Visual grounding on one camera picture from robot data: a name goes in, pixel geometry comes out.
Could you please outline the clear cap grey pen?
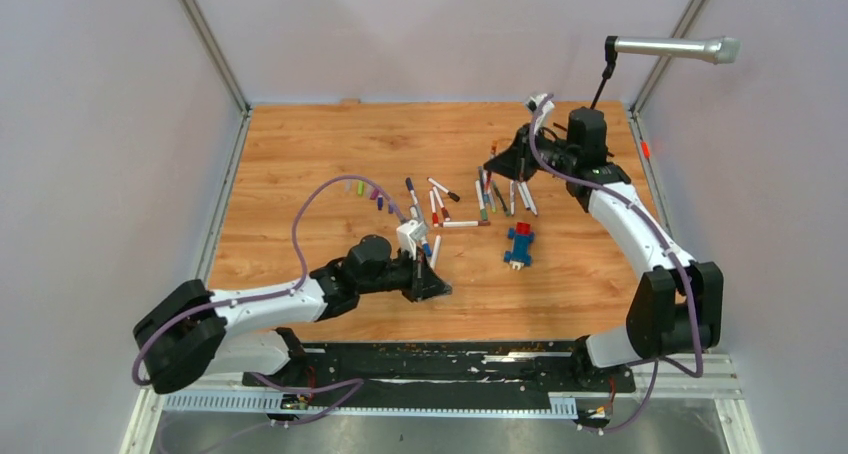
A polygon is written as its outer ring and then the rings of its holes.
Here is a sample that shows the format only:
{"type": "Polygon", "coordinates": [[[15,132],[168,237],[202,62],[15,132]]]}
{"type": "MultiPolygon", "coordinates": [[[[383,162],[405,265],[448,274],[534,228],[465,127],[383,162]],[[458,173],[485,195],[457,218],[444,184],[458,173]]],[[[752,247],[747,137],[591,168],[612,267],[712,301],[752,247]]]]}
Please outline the clear cap grey pen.
{"type": "Polygon", "coordinates": [[[478,170],[478,180],[481,187],[481,194],[483,198],[484,205],[487,207],[491,207],[491,201],[489,199],[489,195],[486,190],[486,175],[482,166],[477,167],[478,170]]]}

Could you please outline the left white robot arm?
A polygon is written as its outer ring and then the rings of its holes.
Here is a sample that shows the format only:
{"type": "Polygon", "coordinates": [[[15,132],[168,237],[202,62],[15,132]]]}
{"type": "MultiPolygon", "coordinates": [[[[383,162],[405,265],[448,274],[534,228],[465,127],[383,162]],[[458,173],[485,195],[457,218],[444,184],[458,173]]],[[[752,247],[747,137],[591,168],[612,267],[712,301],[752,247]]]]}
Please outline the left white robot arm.
{"type": "Polygon", "coordinates": [[[291,336],[270,352],[233,340],[292,323],[316,323],[355,309],[362,296],[397,291],[412,303],[449,295],[420,247],[394,251],[378,235],[363,237],[343,257],[288,283],[246,290],[210,290],[202,280],[179,284],[133,328],[139,348],[131,374],[158,394],[182,390],[210,374],[256,372],[283,387],[298,385],[306,360],[291,336]]]}

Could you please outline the purple tip white marker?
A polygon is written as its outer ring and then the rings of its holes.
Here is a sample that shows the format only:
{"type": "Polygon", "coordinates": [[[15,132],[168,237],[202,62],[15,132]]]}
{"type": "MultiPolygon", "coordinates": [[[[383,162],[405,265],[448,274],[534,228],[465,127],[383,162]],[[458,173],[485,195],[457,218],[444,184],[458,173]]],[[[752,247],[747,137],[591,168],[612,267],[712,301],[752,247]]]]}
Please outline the purple tip white marker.
{"type": "Polygon", "coordinates": [[[539,215],[538,209],[537,209],[536,203],[535,203],[535,201],[532,197],[532,194],[529,190],[529,186],[527,185],[526,182],[521,182],[520,187],[521,187],[521,190],[523,192],[524,199],[526,201],[526,209],[529,210],[534,216],[538,216],[539,215]]]}

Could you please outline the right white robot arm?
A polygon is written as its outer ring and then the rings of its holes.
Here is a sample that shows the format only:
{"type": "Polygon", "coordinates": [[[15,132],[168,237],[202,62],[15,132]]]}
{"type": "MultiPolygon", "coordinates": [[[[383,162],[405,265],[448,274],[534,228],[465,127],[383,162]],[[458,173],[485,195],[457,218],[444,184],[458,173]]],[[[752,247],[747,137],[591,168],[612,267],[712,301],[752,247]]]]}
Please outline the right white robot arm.
{"type": "Polygon", "coordinates": [[[611,368],[678,353],[701,355],[721,336],[724,276],[713,262],[699,262],[654,219],[624,169],[606,145],[602,112],[581,107],[570,112],[565,134],[543,132],[551,101],[528,104],[529,123],[512,144],[483,168],[524,182],[546,171],[566,183],[567,192],[599,222],[639,277],[625,322],[587,336],[571,377],[584,391],[596,391],[611,368]]]}

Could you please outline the dark green cap pen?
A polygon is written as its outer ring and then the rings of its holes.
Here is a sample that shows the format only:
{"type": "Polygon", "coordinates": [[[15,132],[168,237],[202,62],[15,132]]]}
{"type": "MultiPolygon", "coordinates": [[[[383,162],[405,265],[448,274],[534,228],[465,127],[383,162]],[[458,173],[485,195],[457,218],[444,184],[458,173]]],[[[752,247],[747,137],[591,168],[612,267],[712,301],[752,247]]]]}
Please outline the dark green cap pen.
{"type": "Polygon", "coordinates": [[[512,215],[511,210],[510,210],[509,206],[507,205],[506,200],[504,199],[500,189],[498,188],[498,186],[497,186],[497,184],[494,180],[491,181],[491,190],[492,190],[493,194],[495,195],[497,202],[500,204],[504,214],[507,217],[510,217],[512,215]]]}

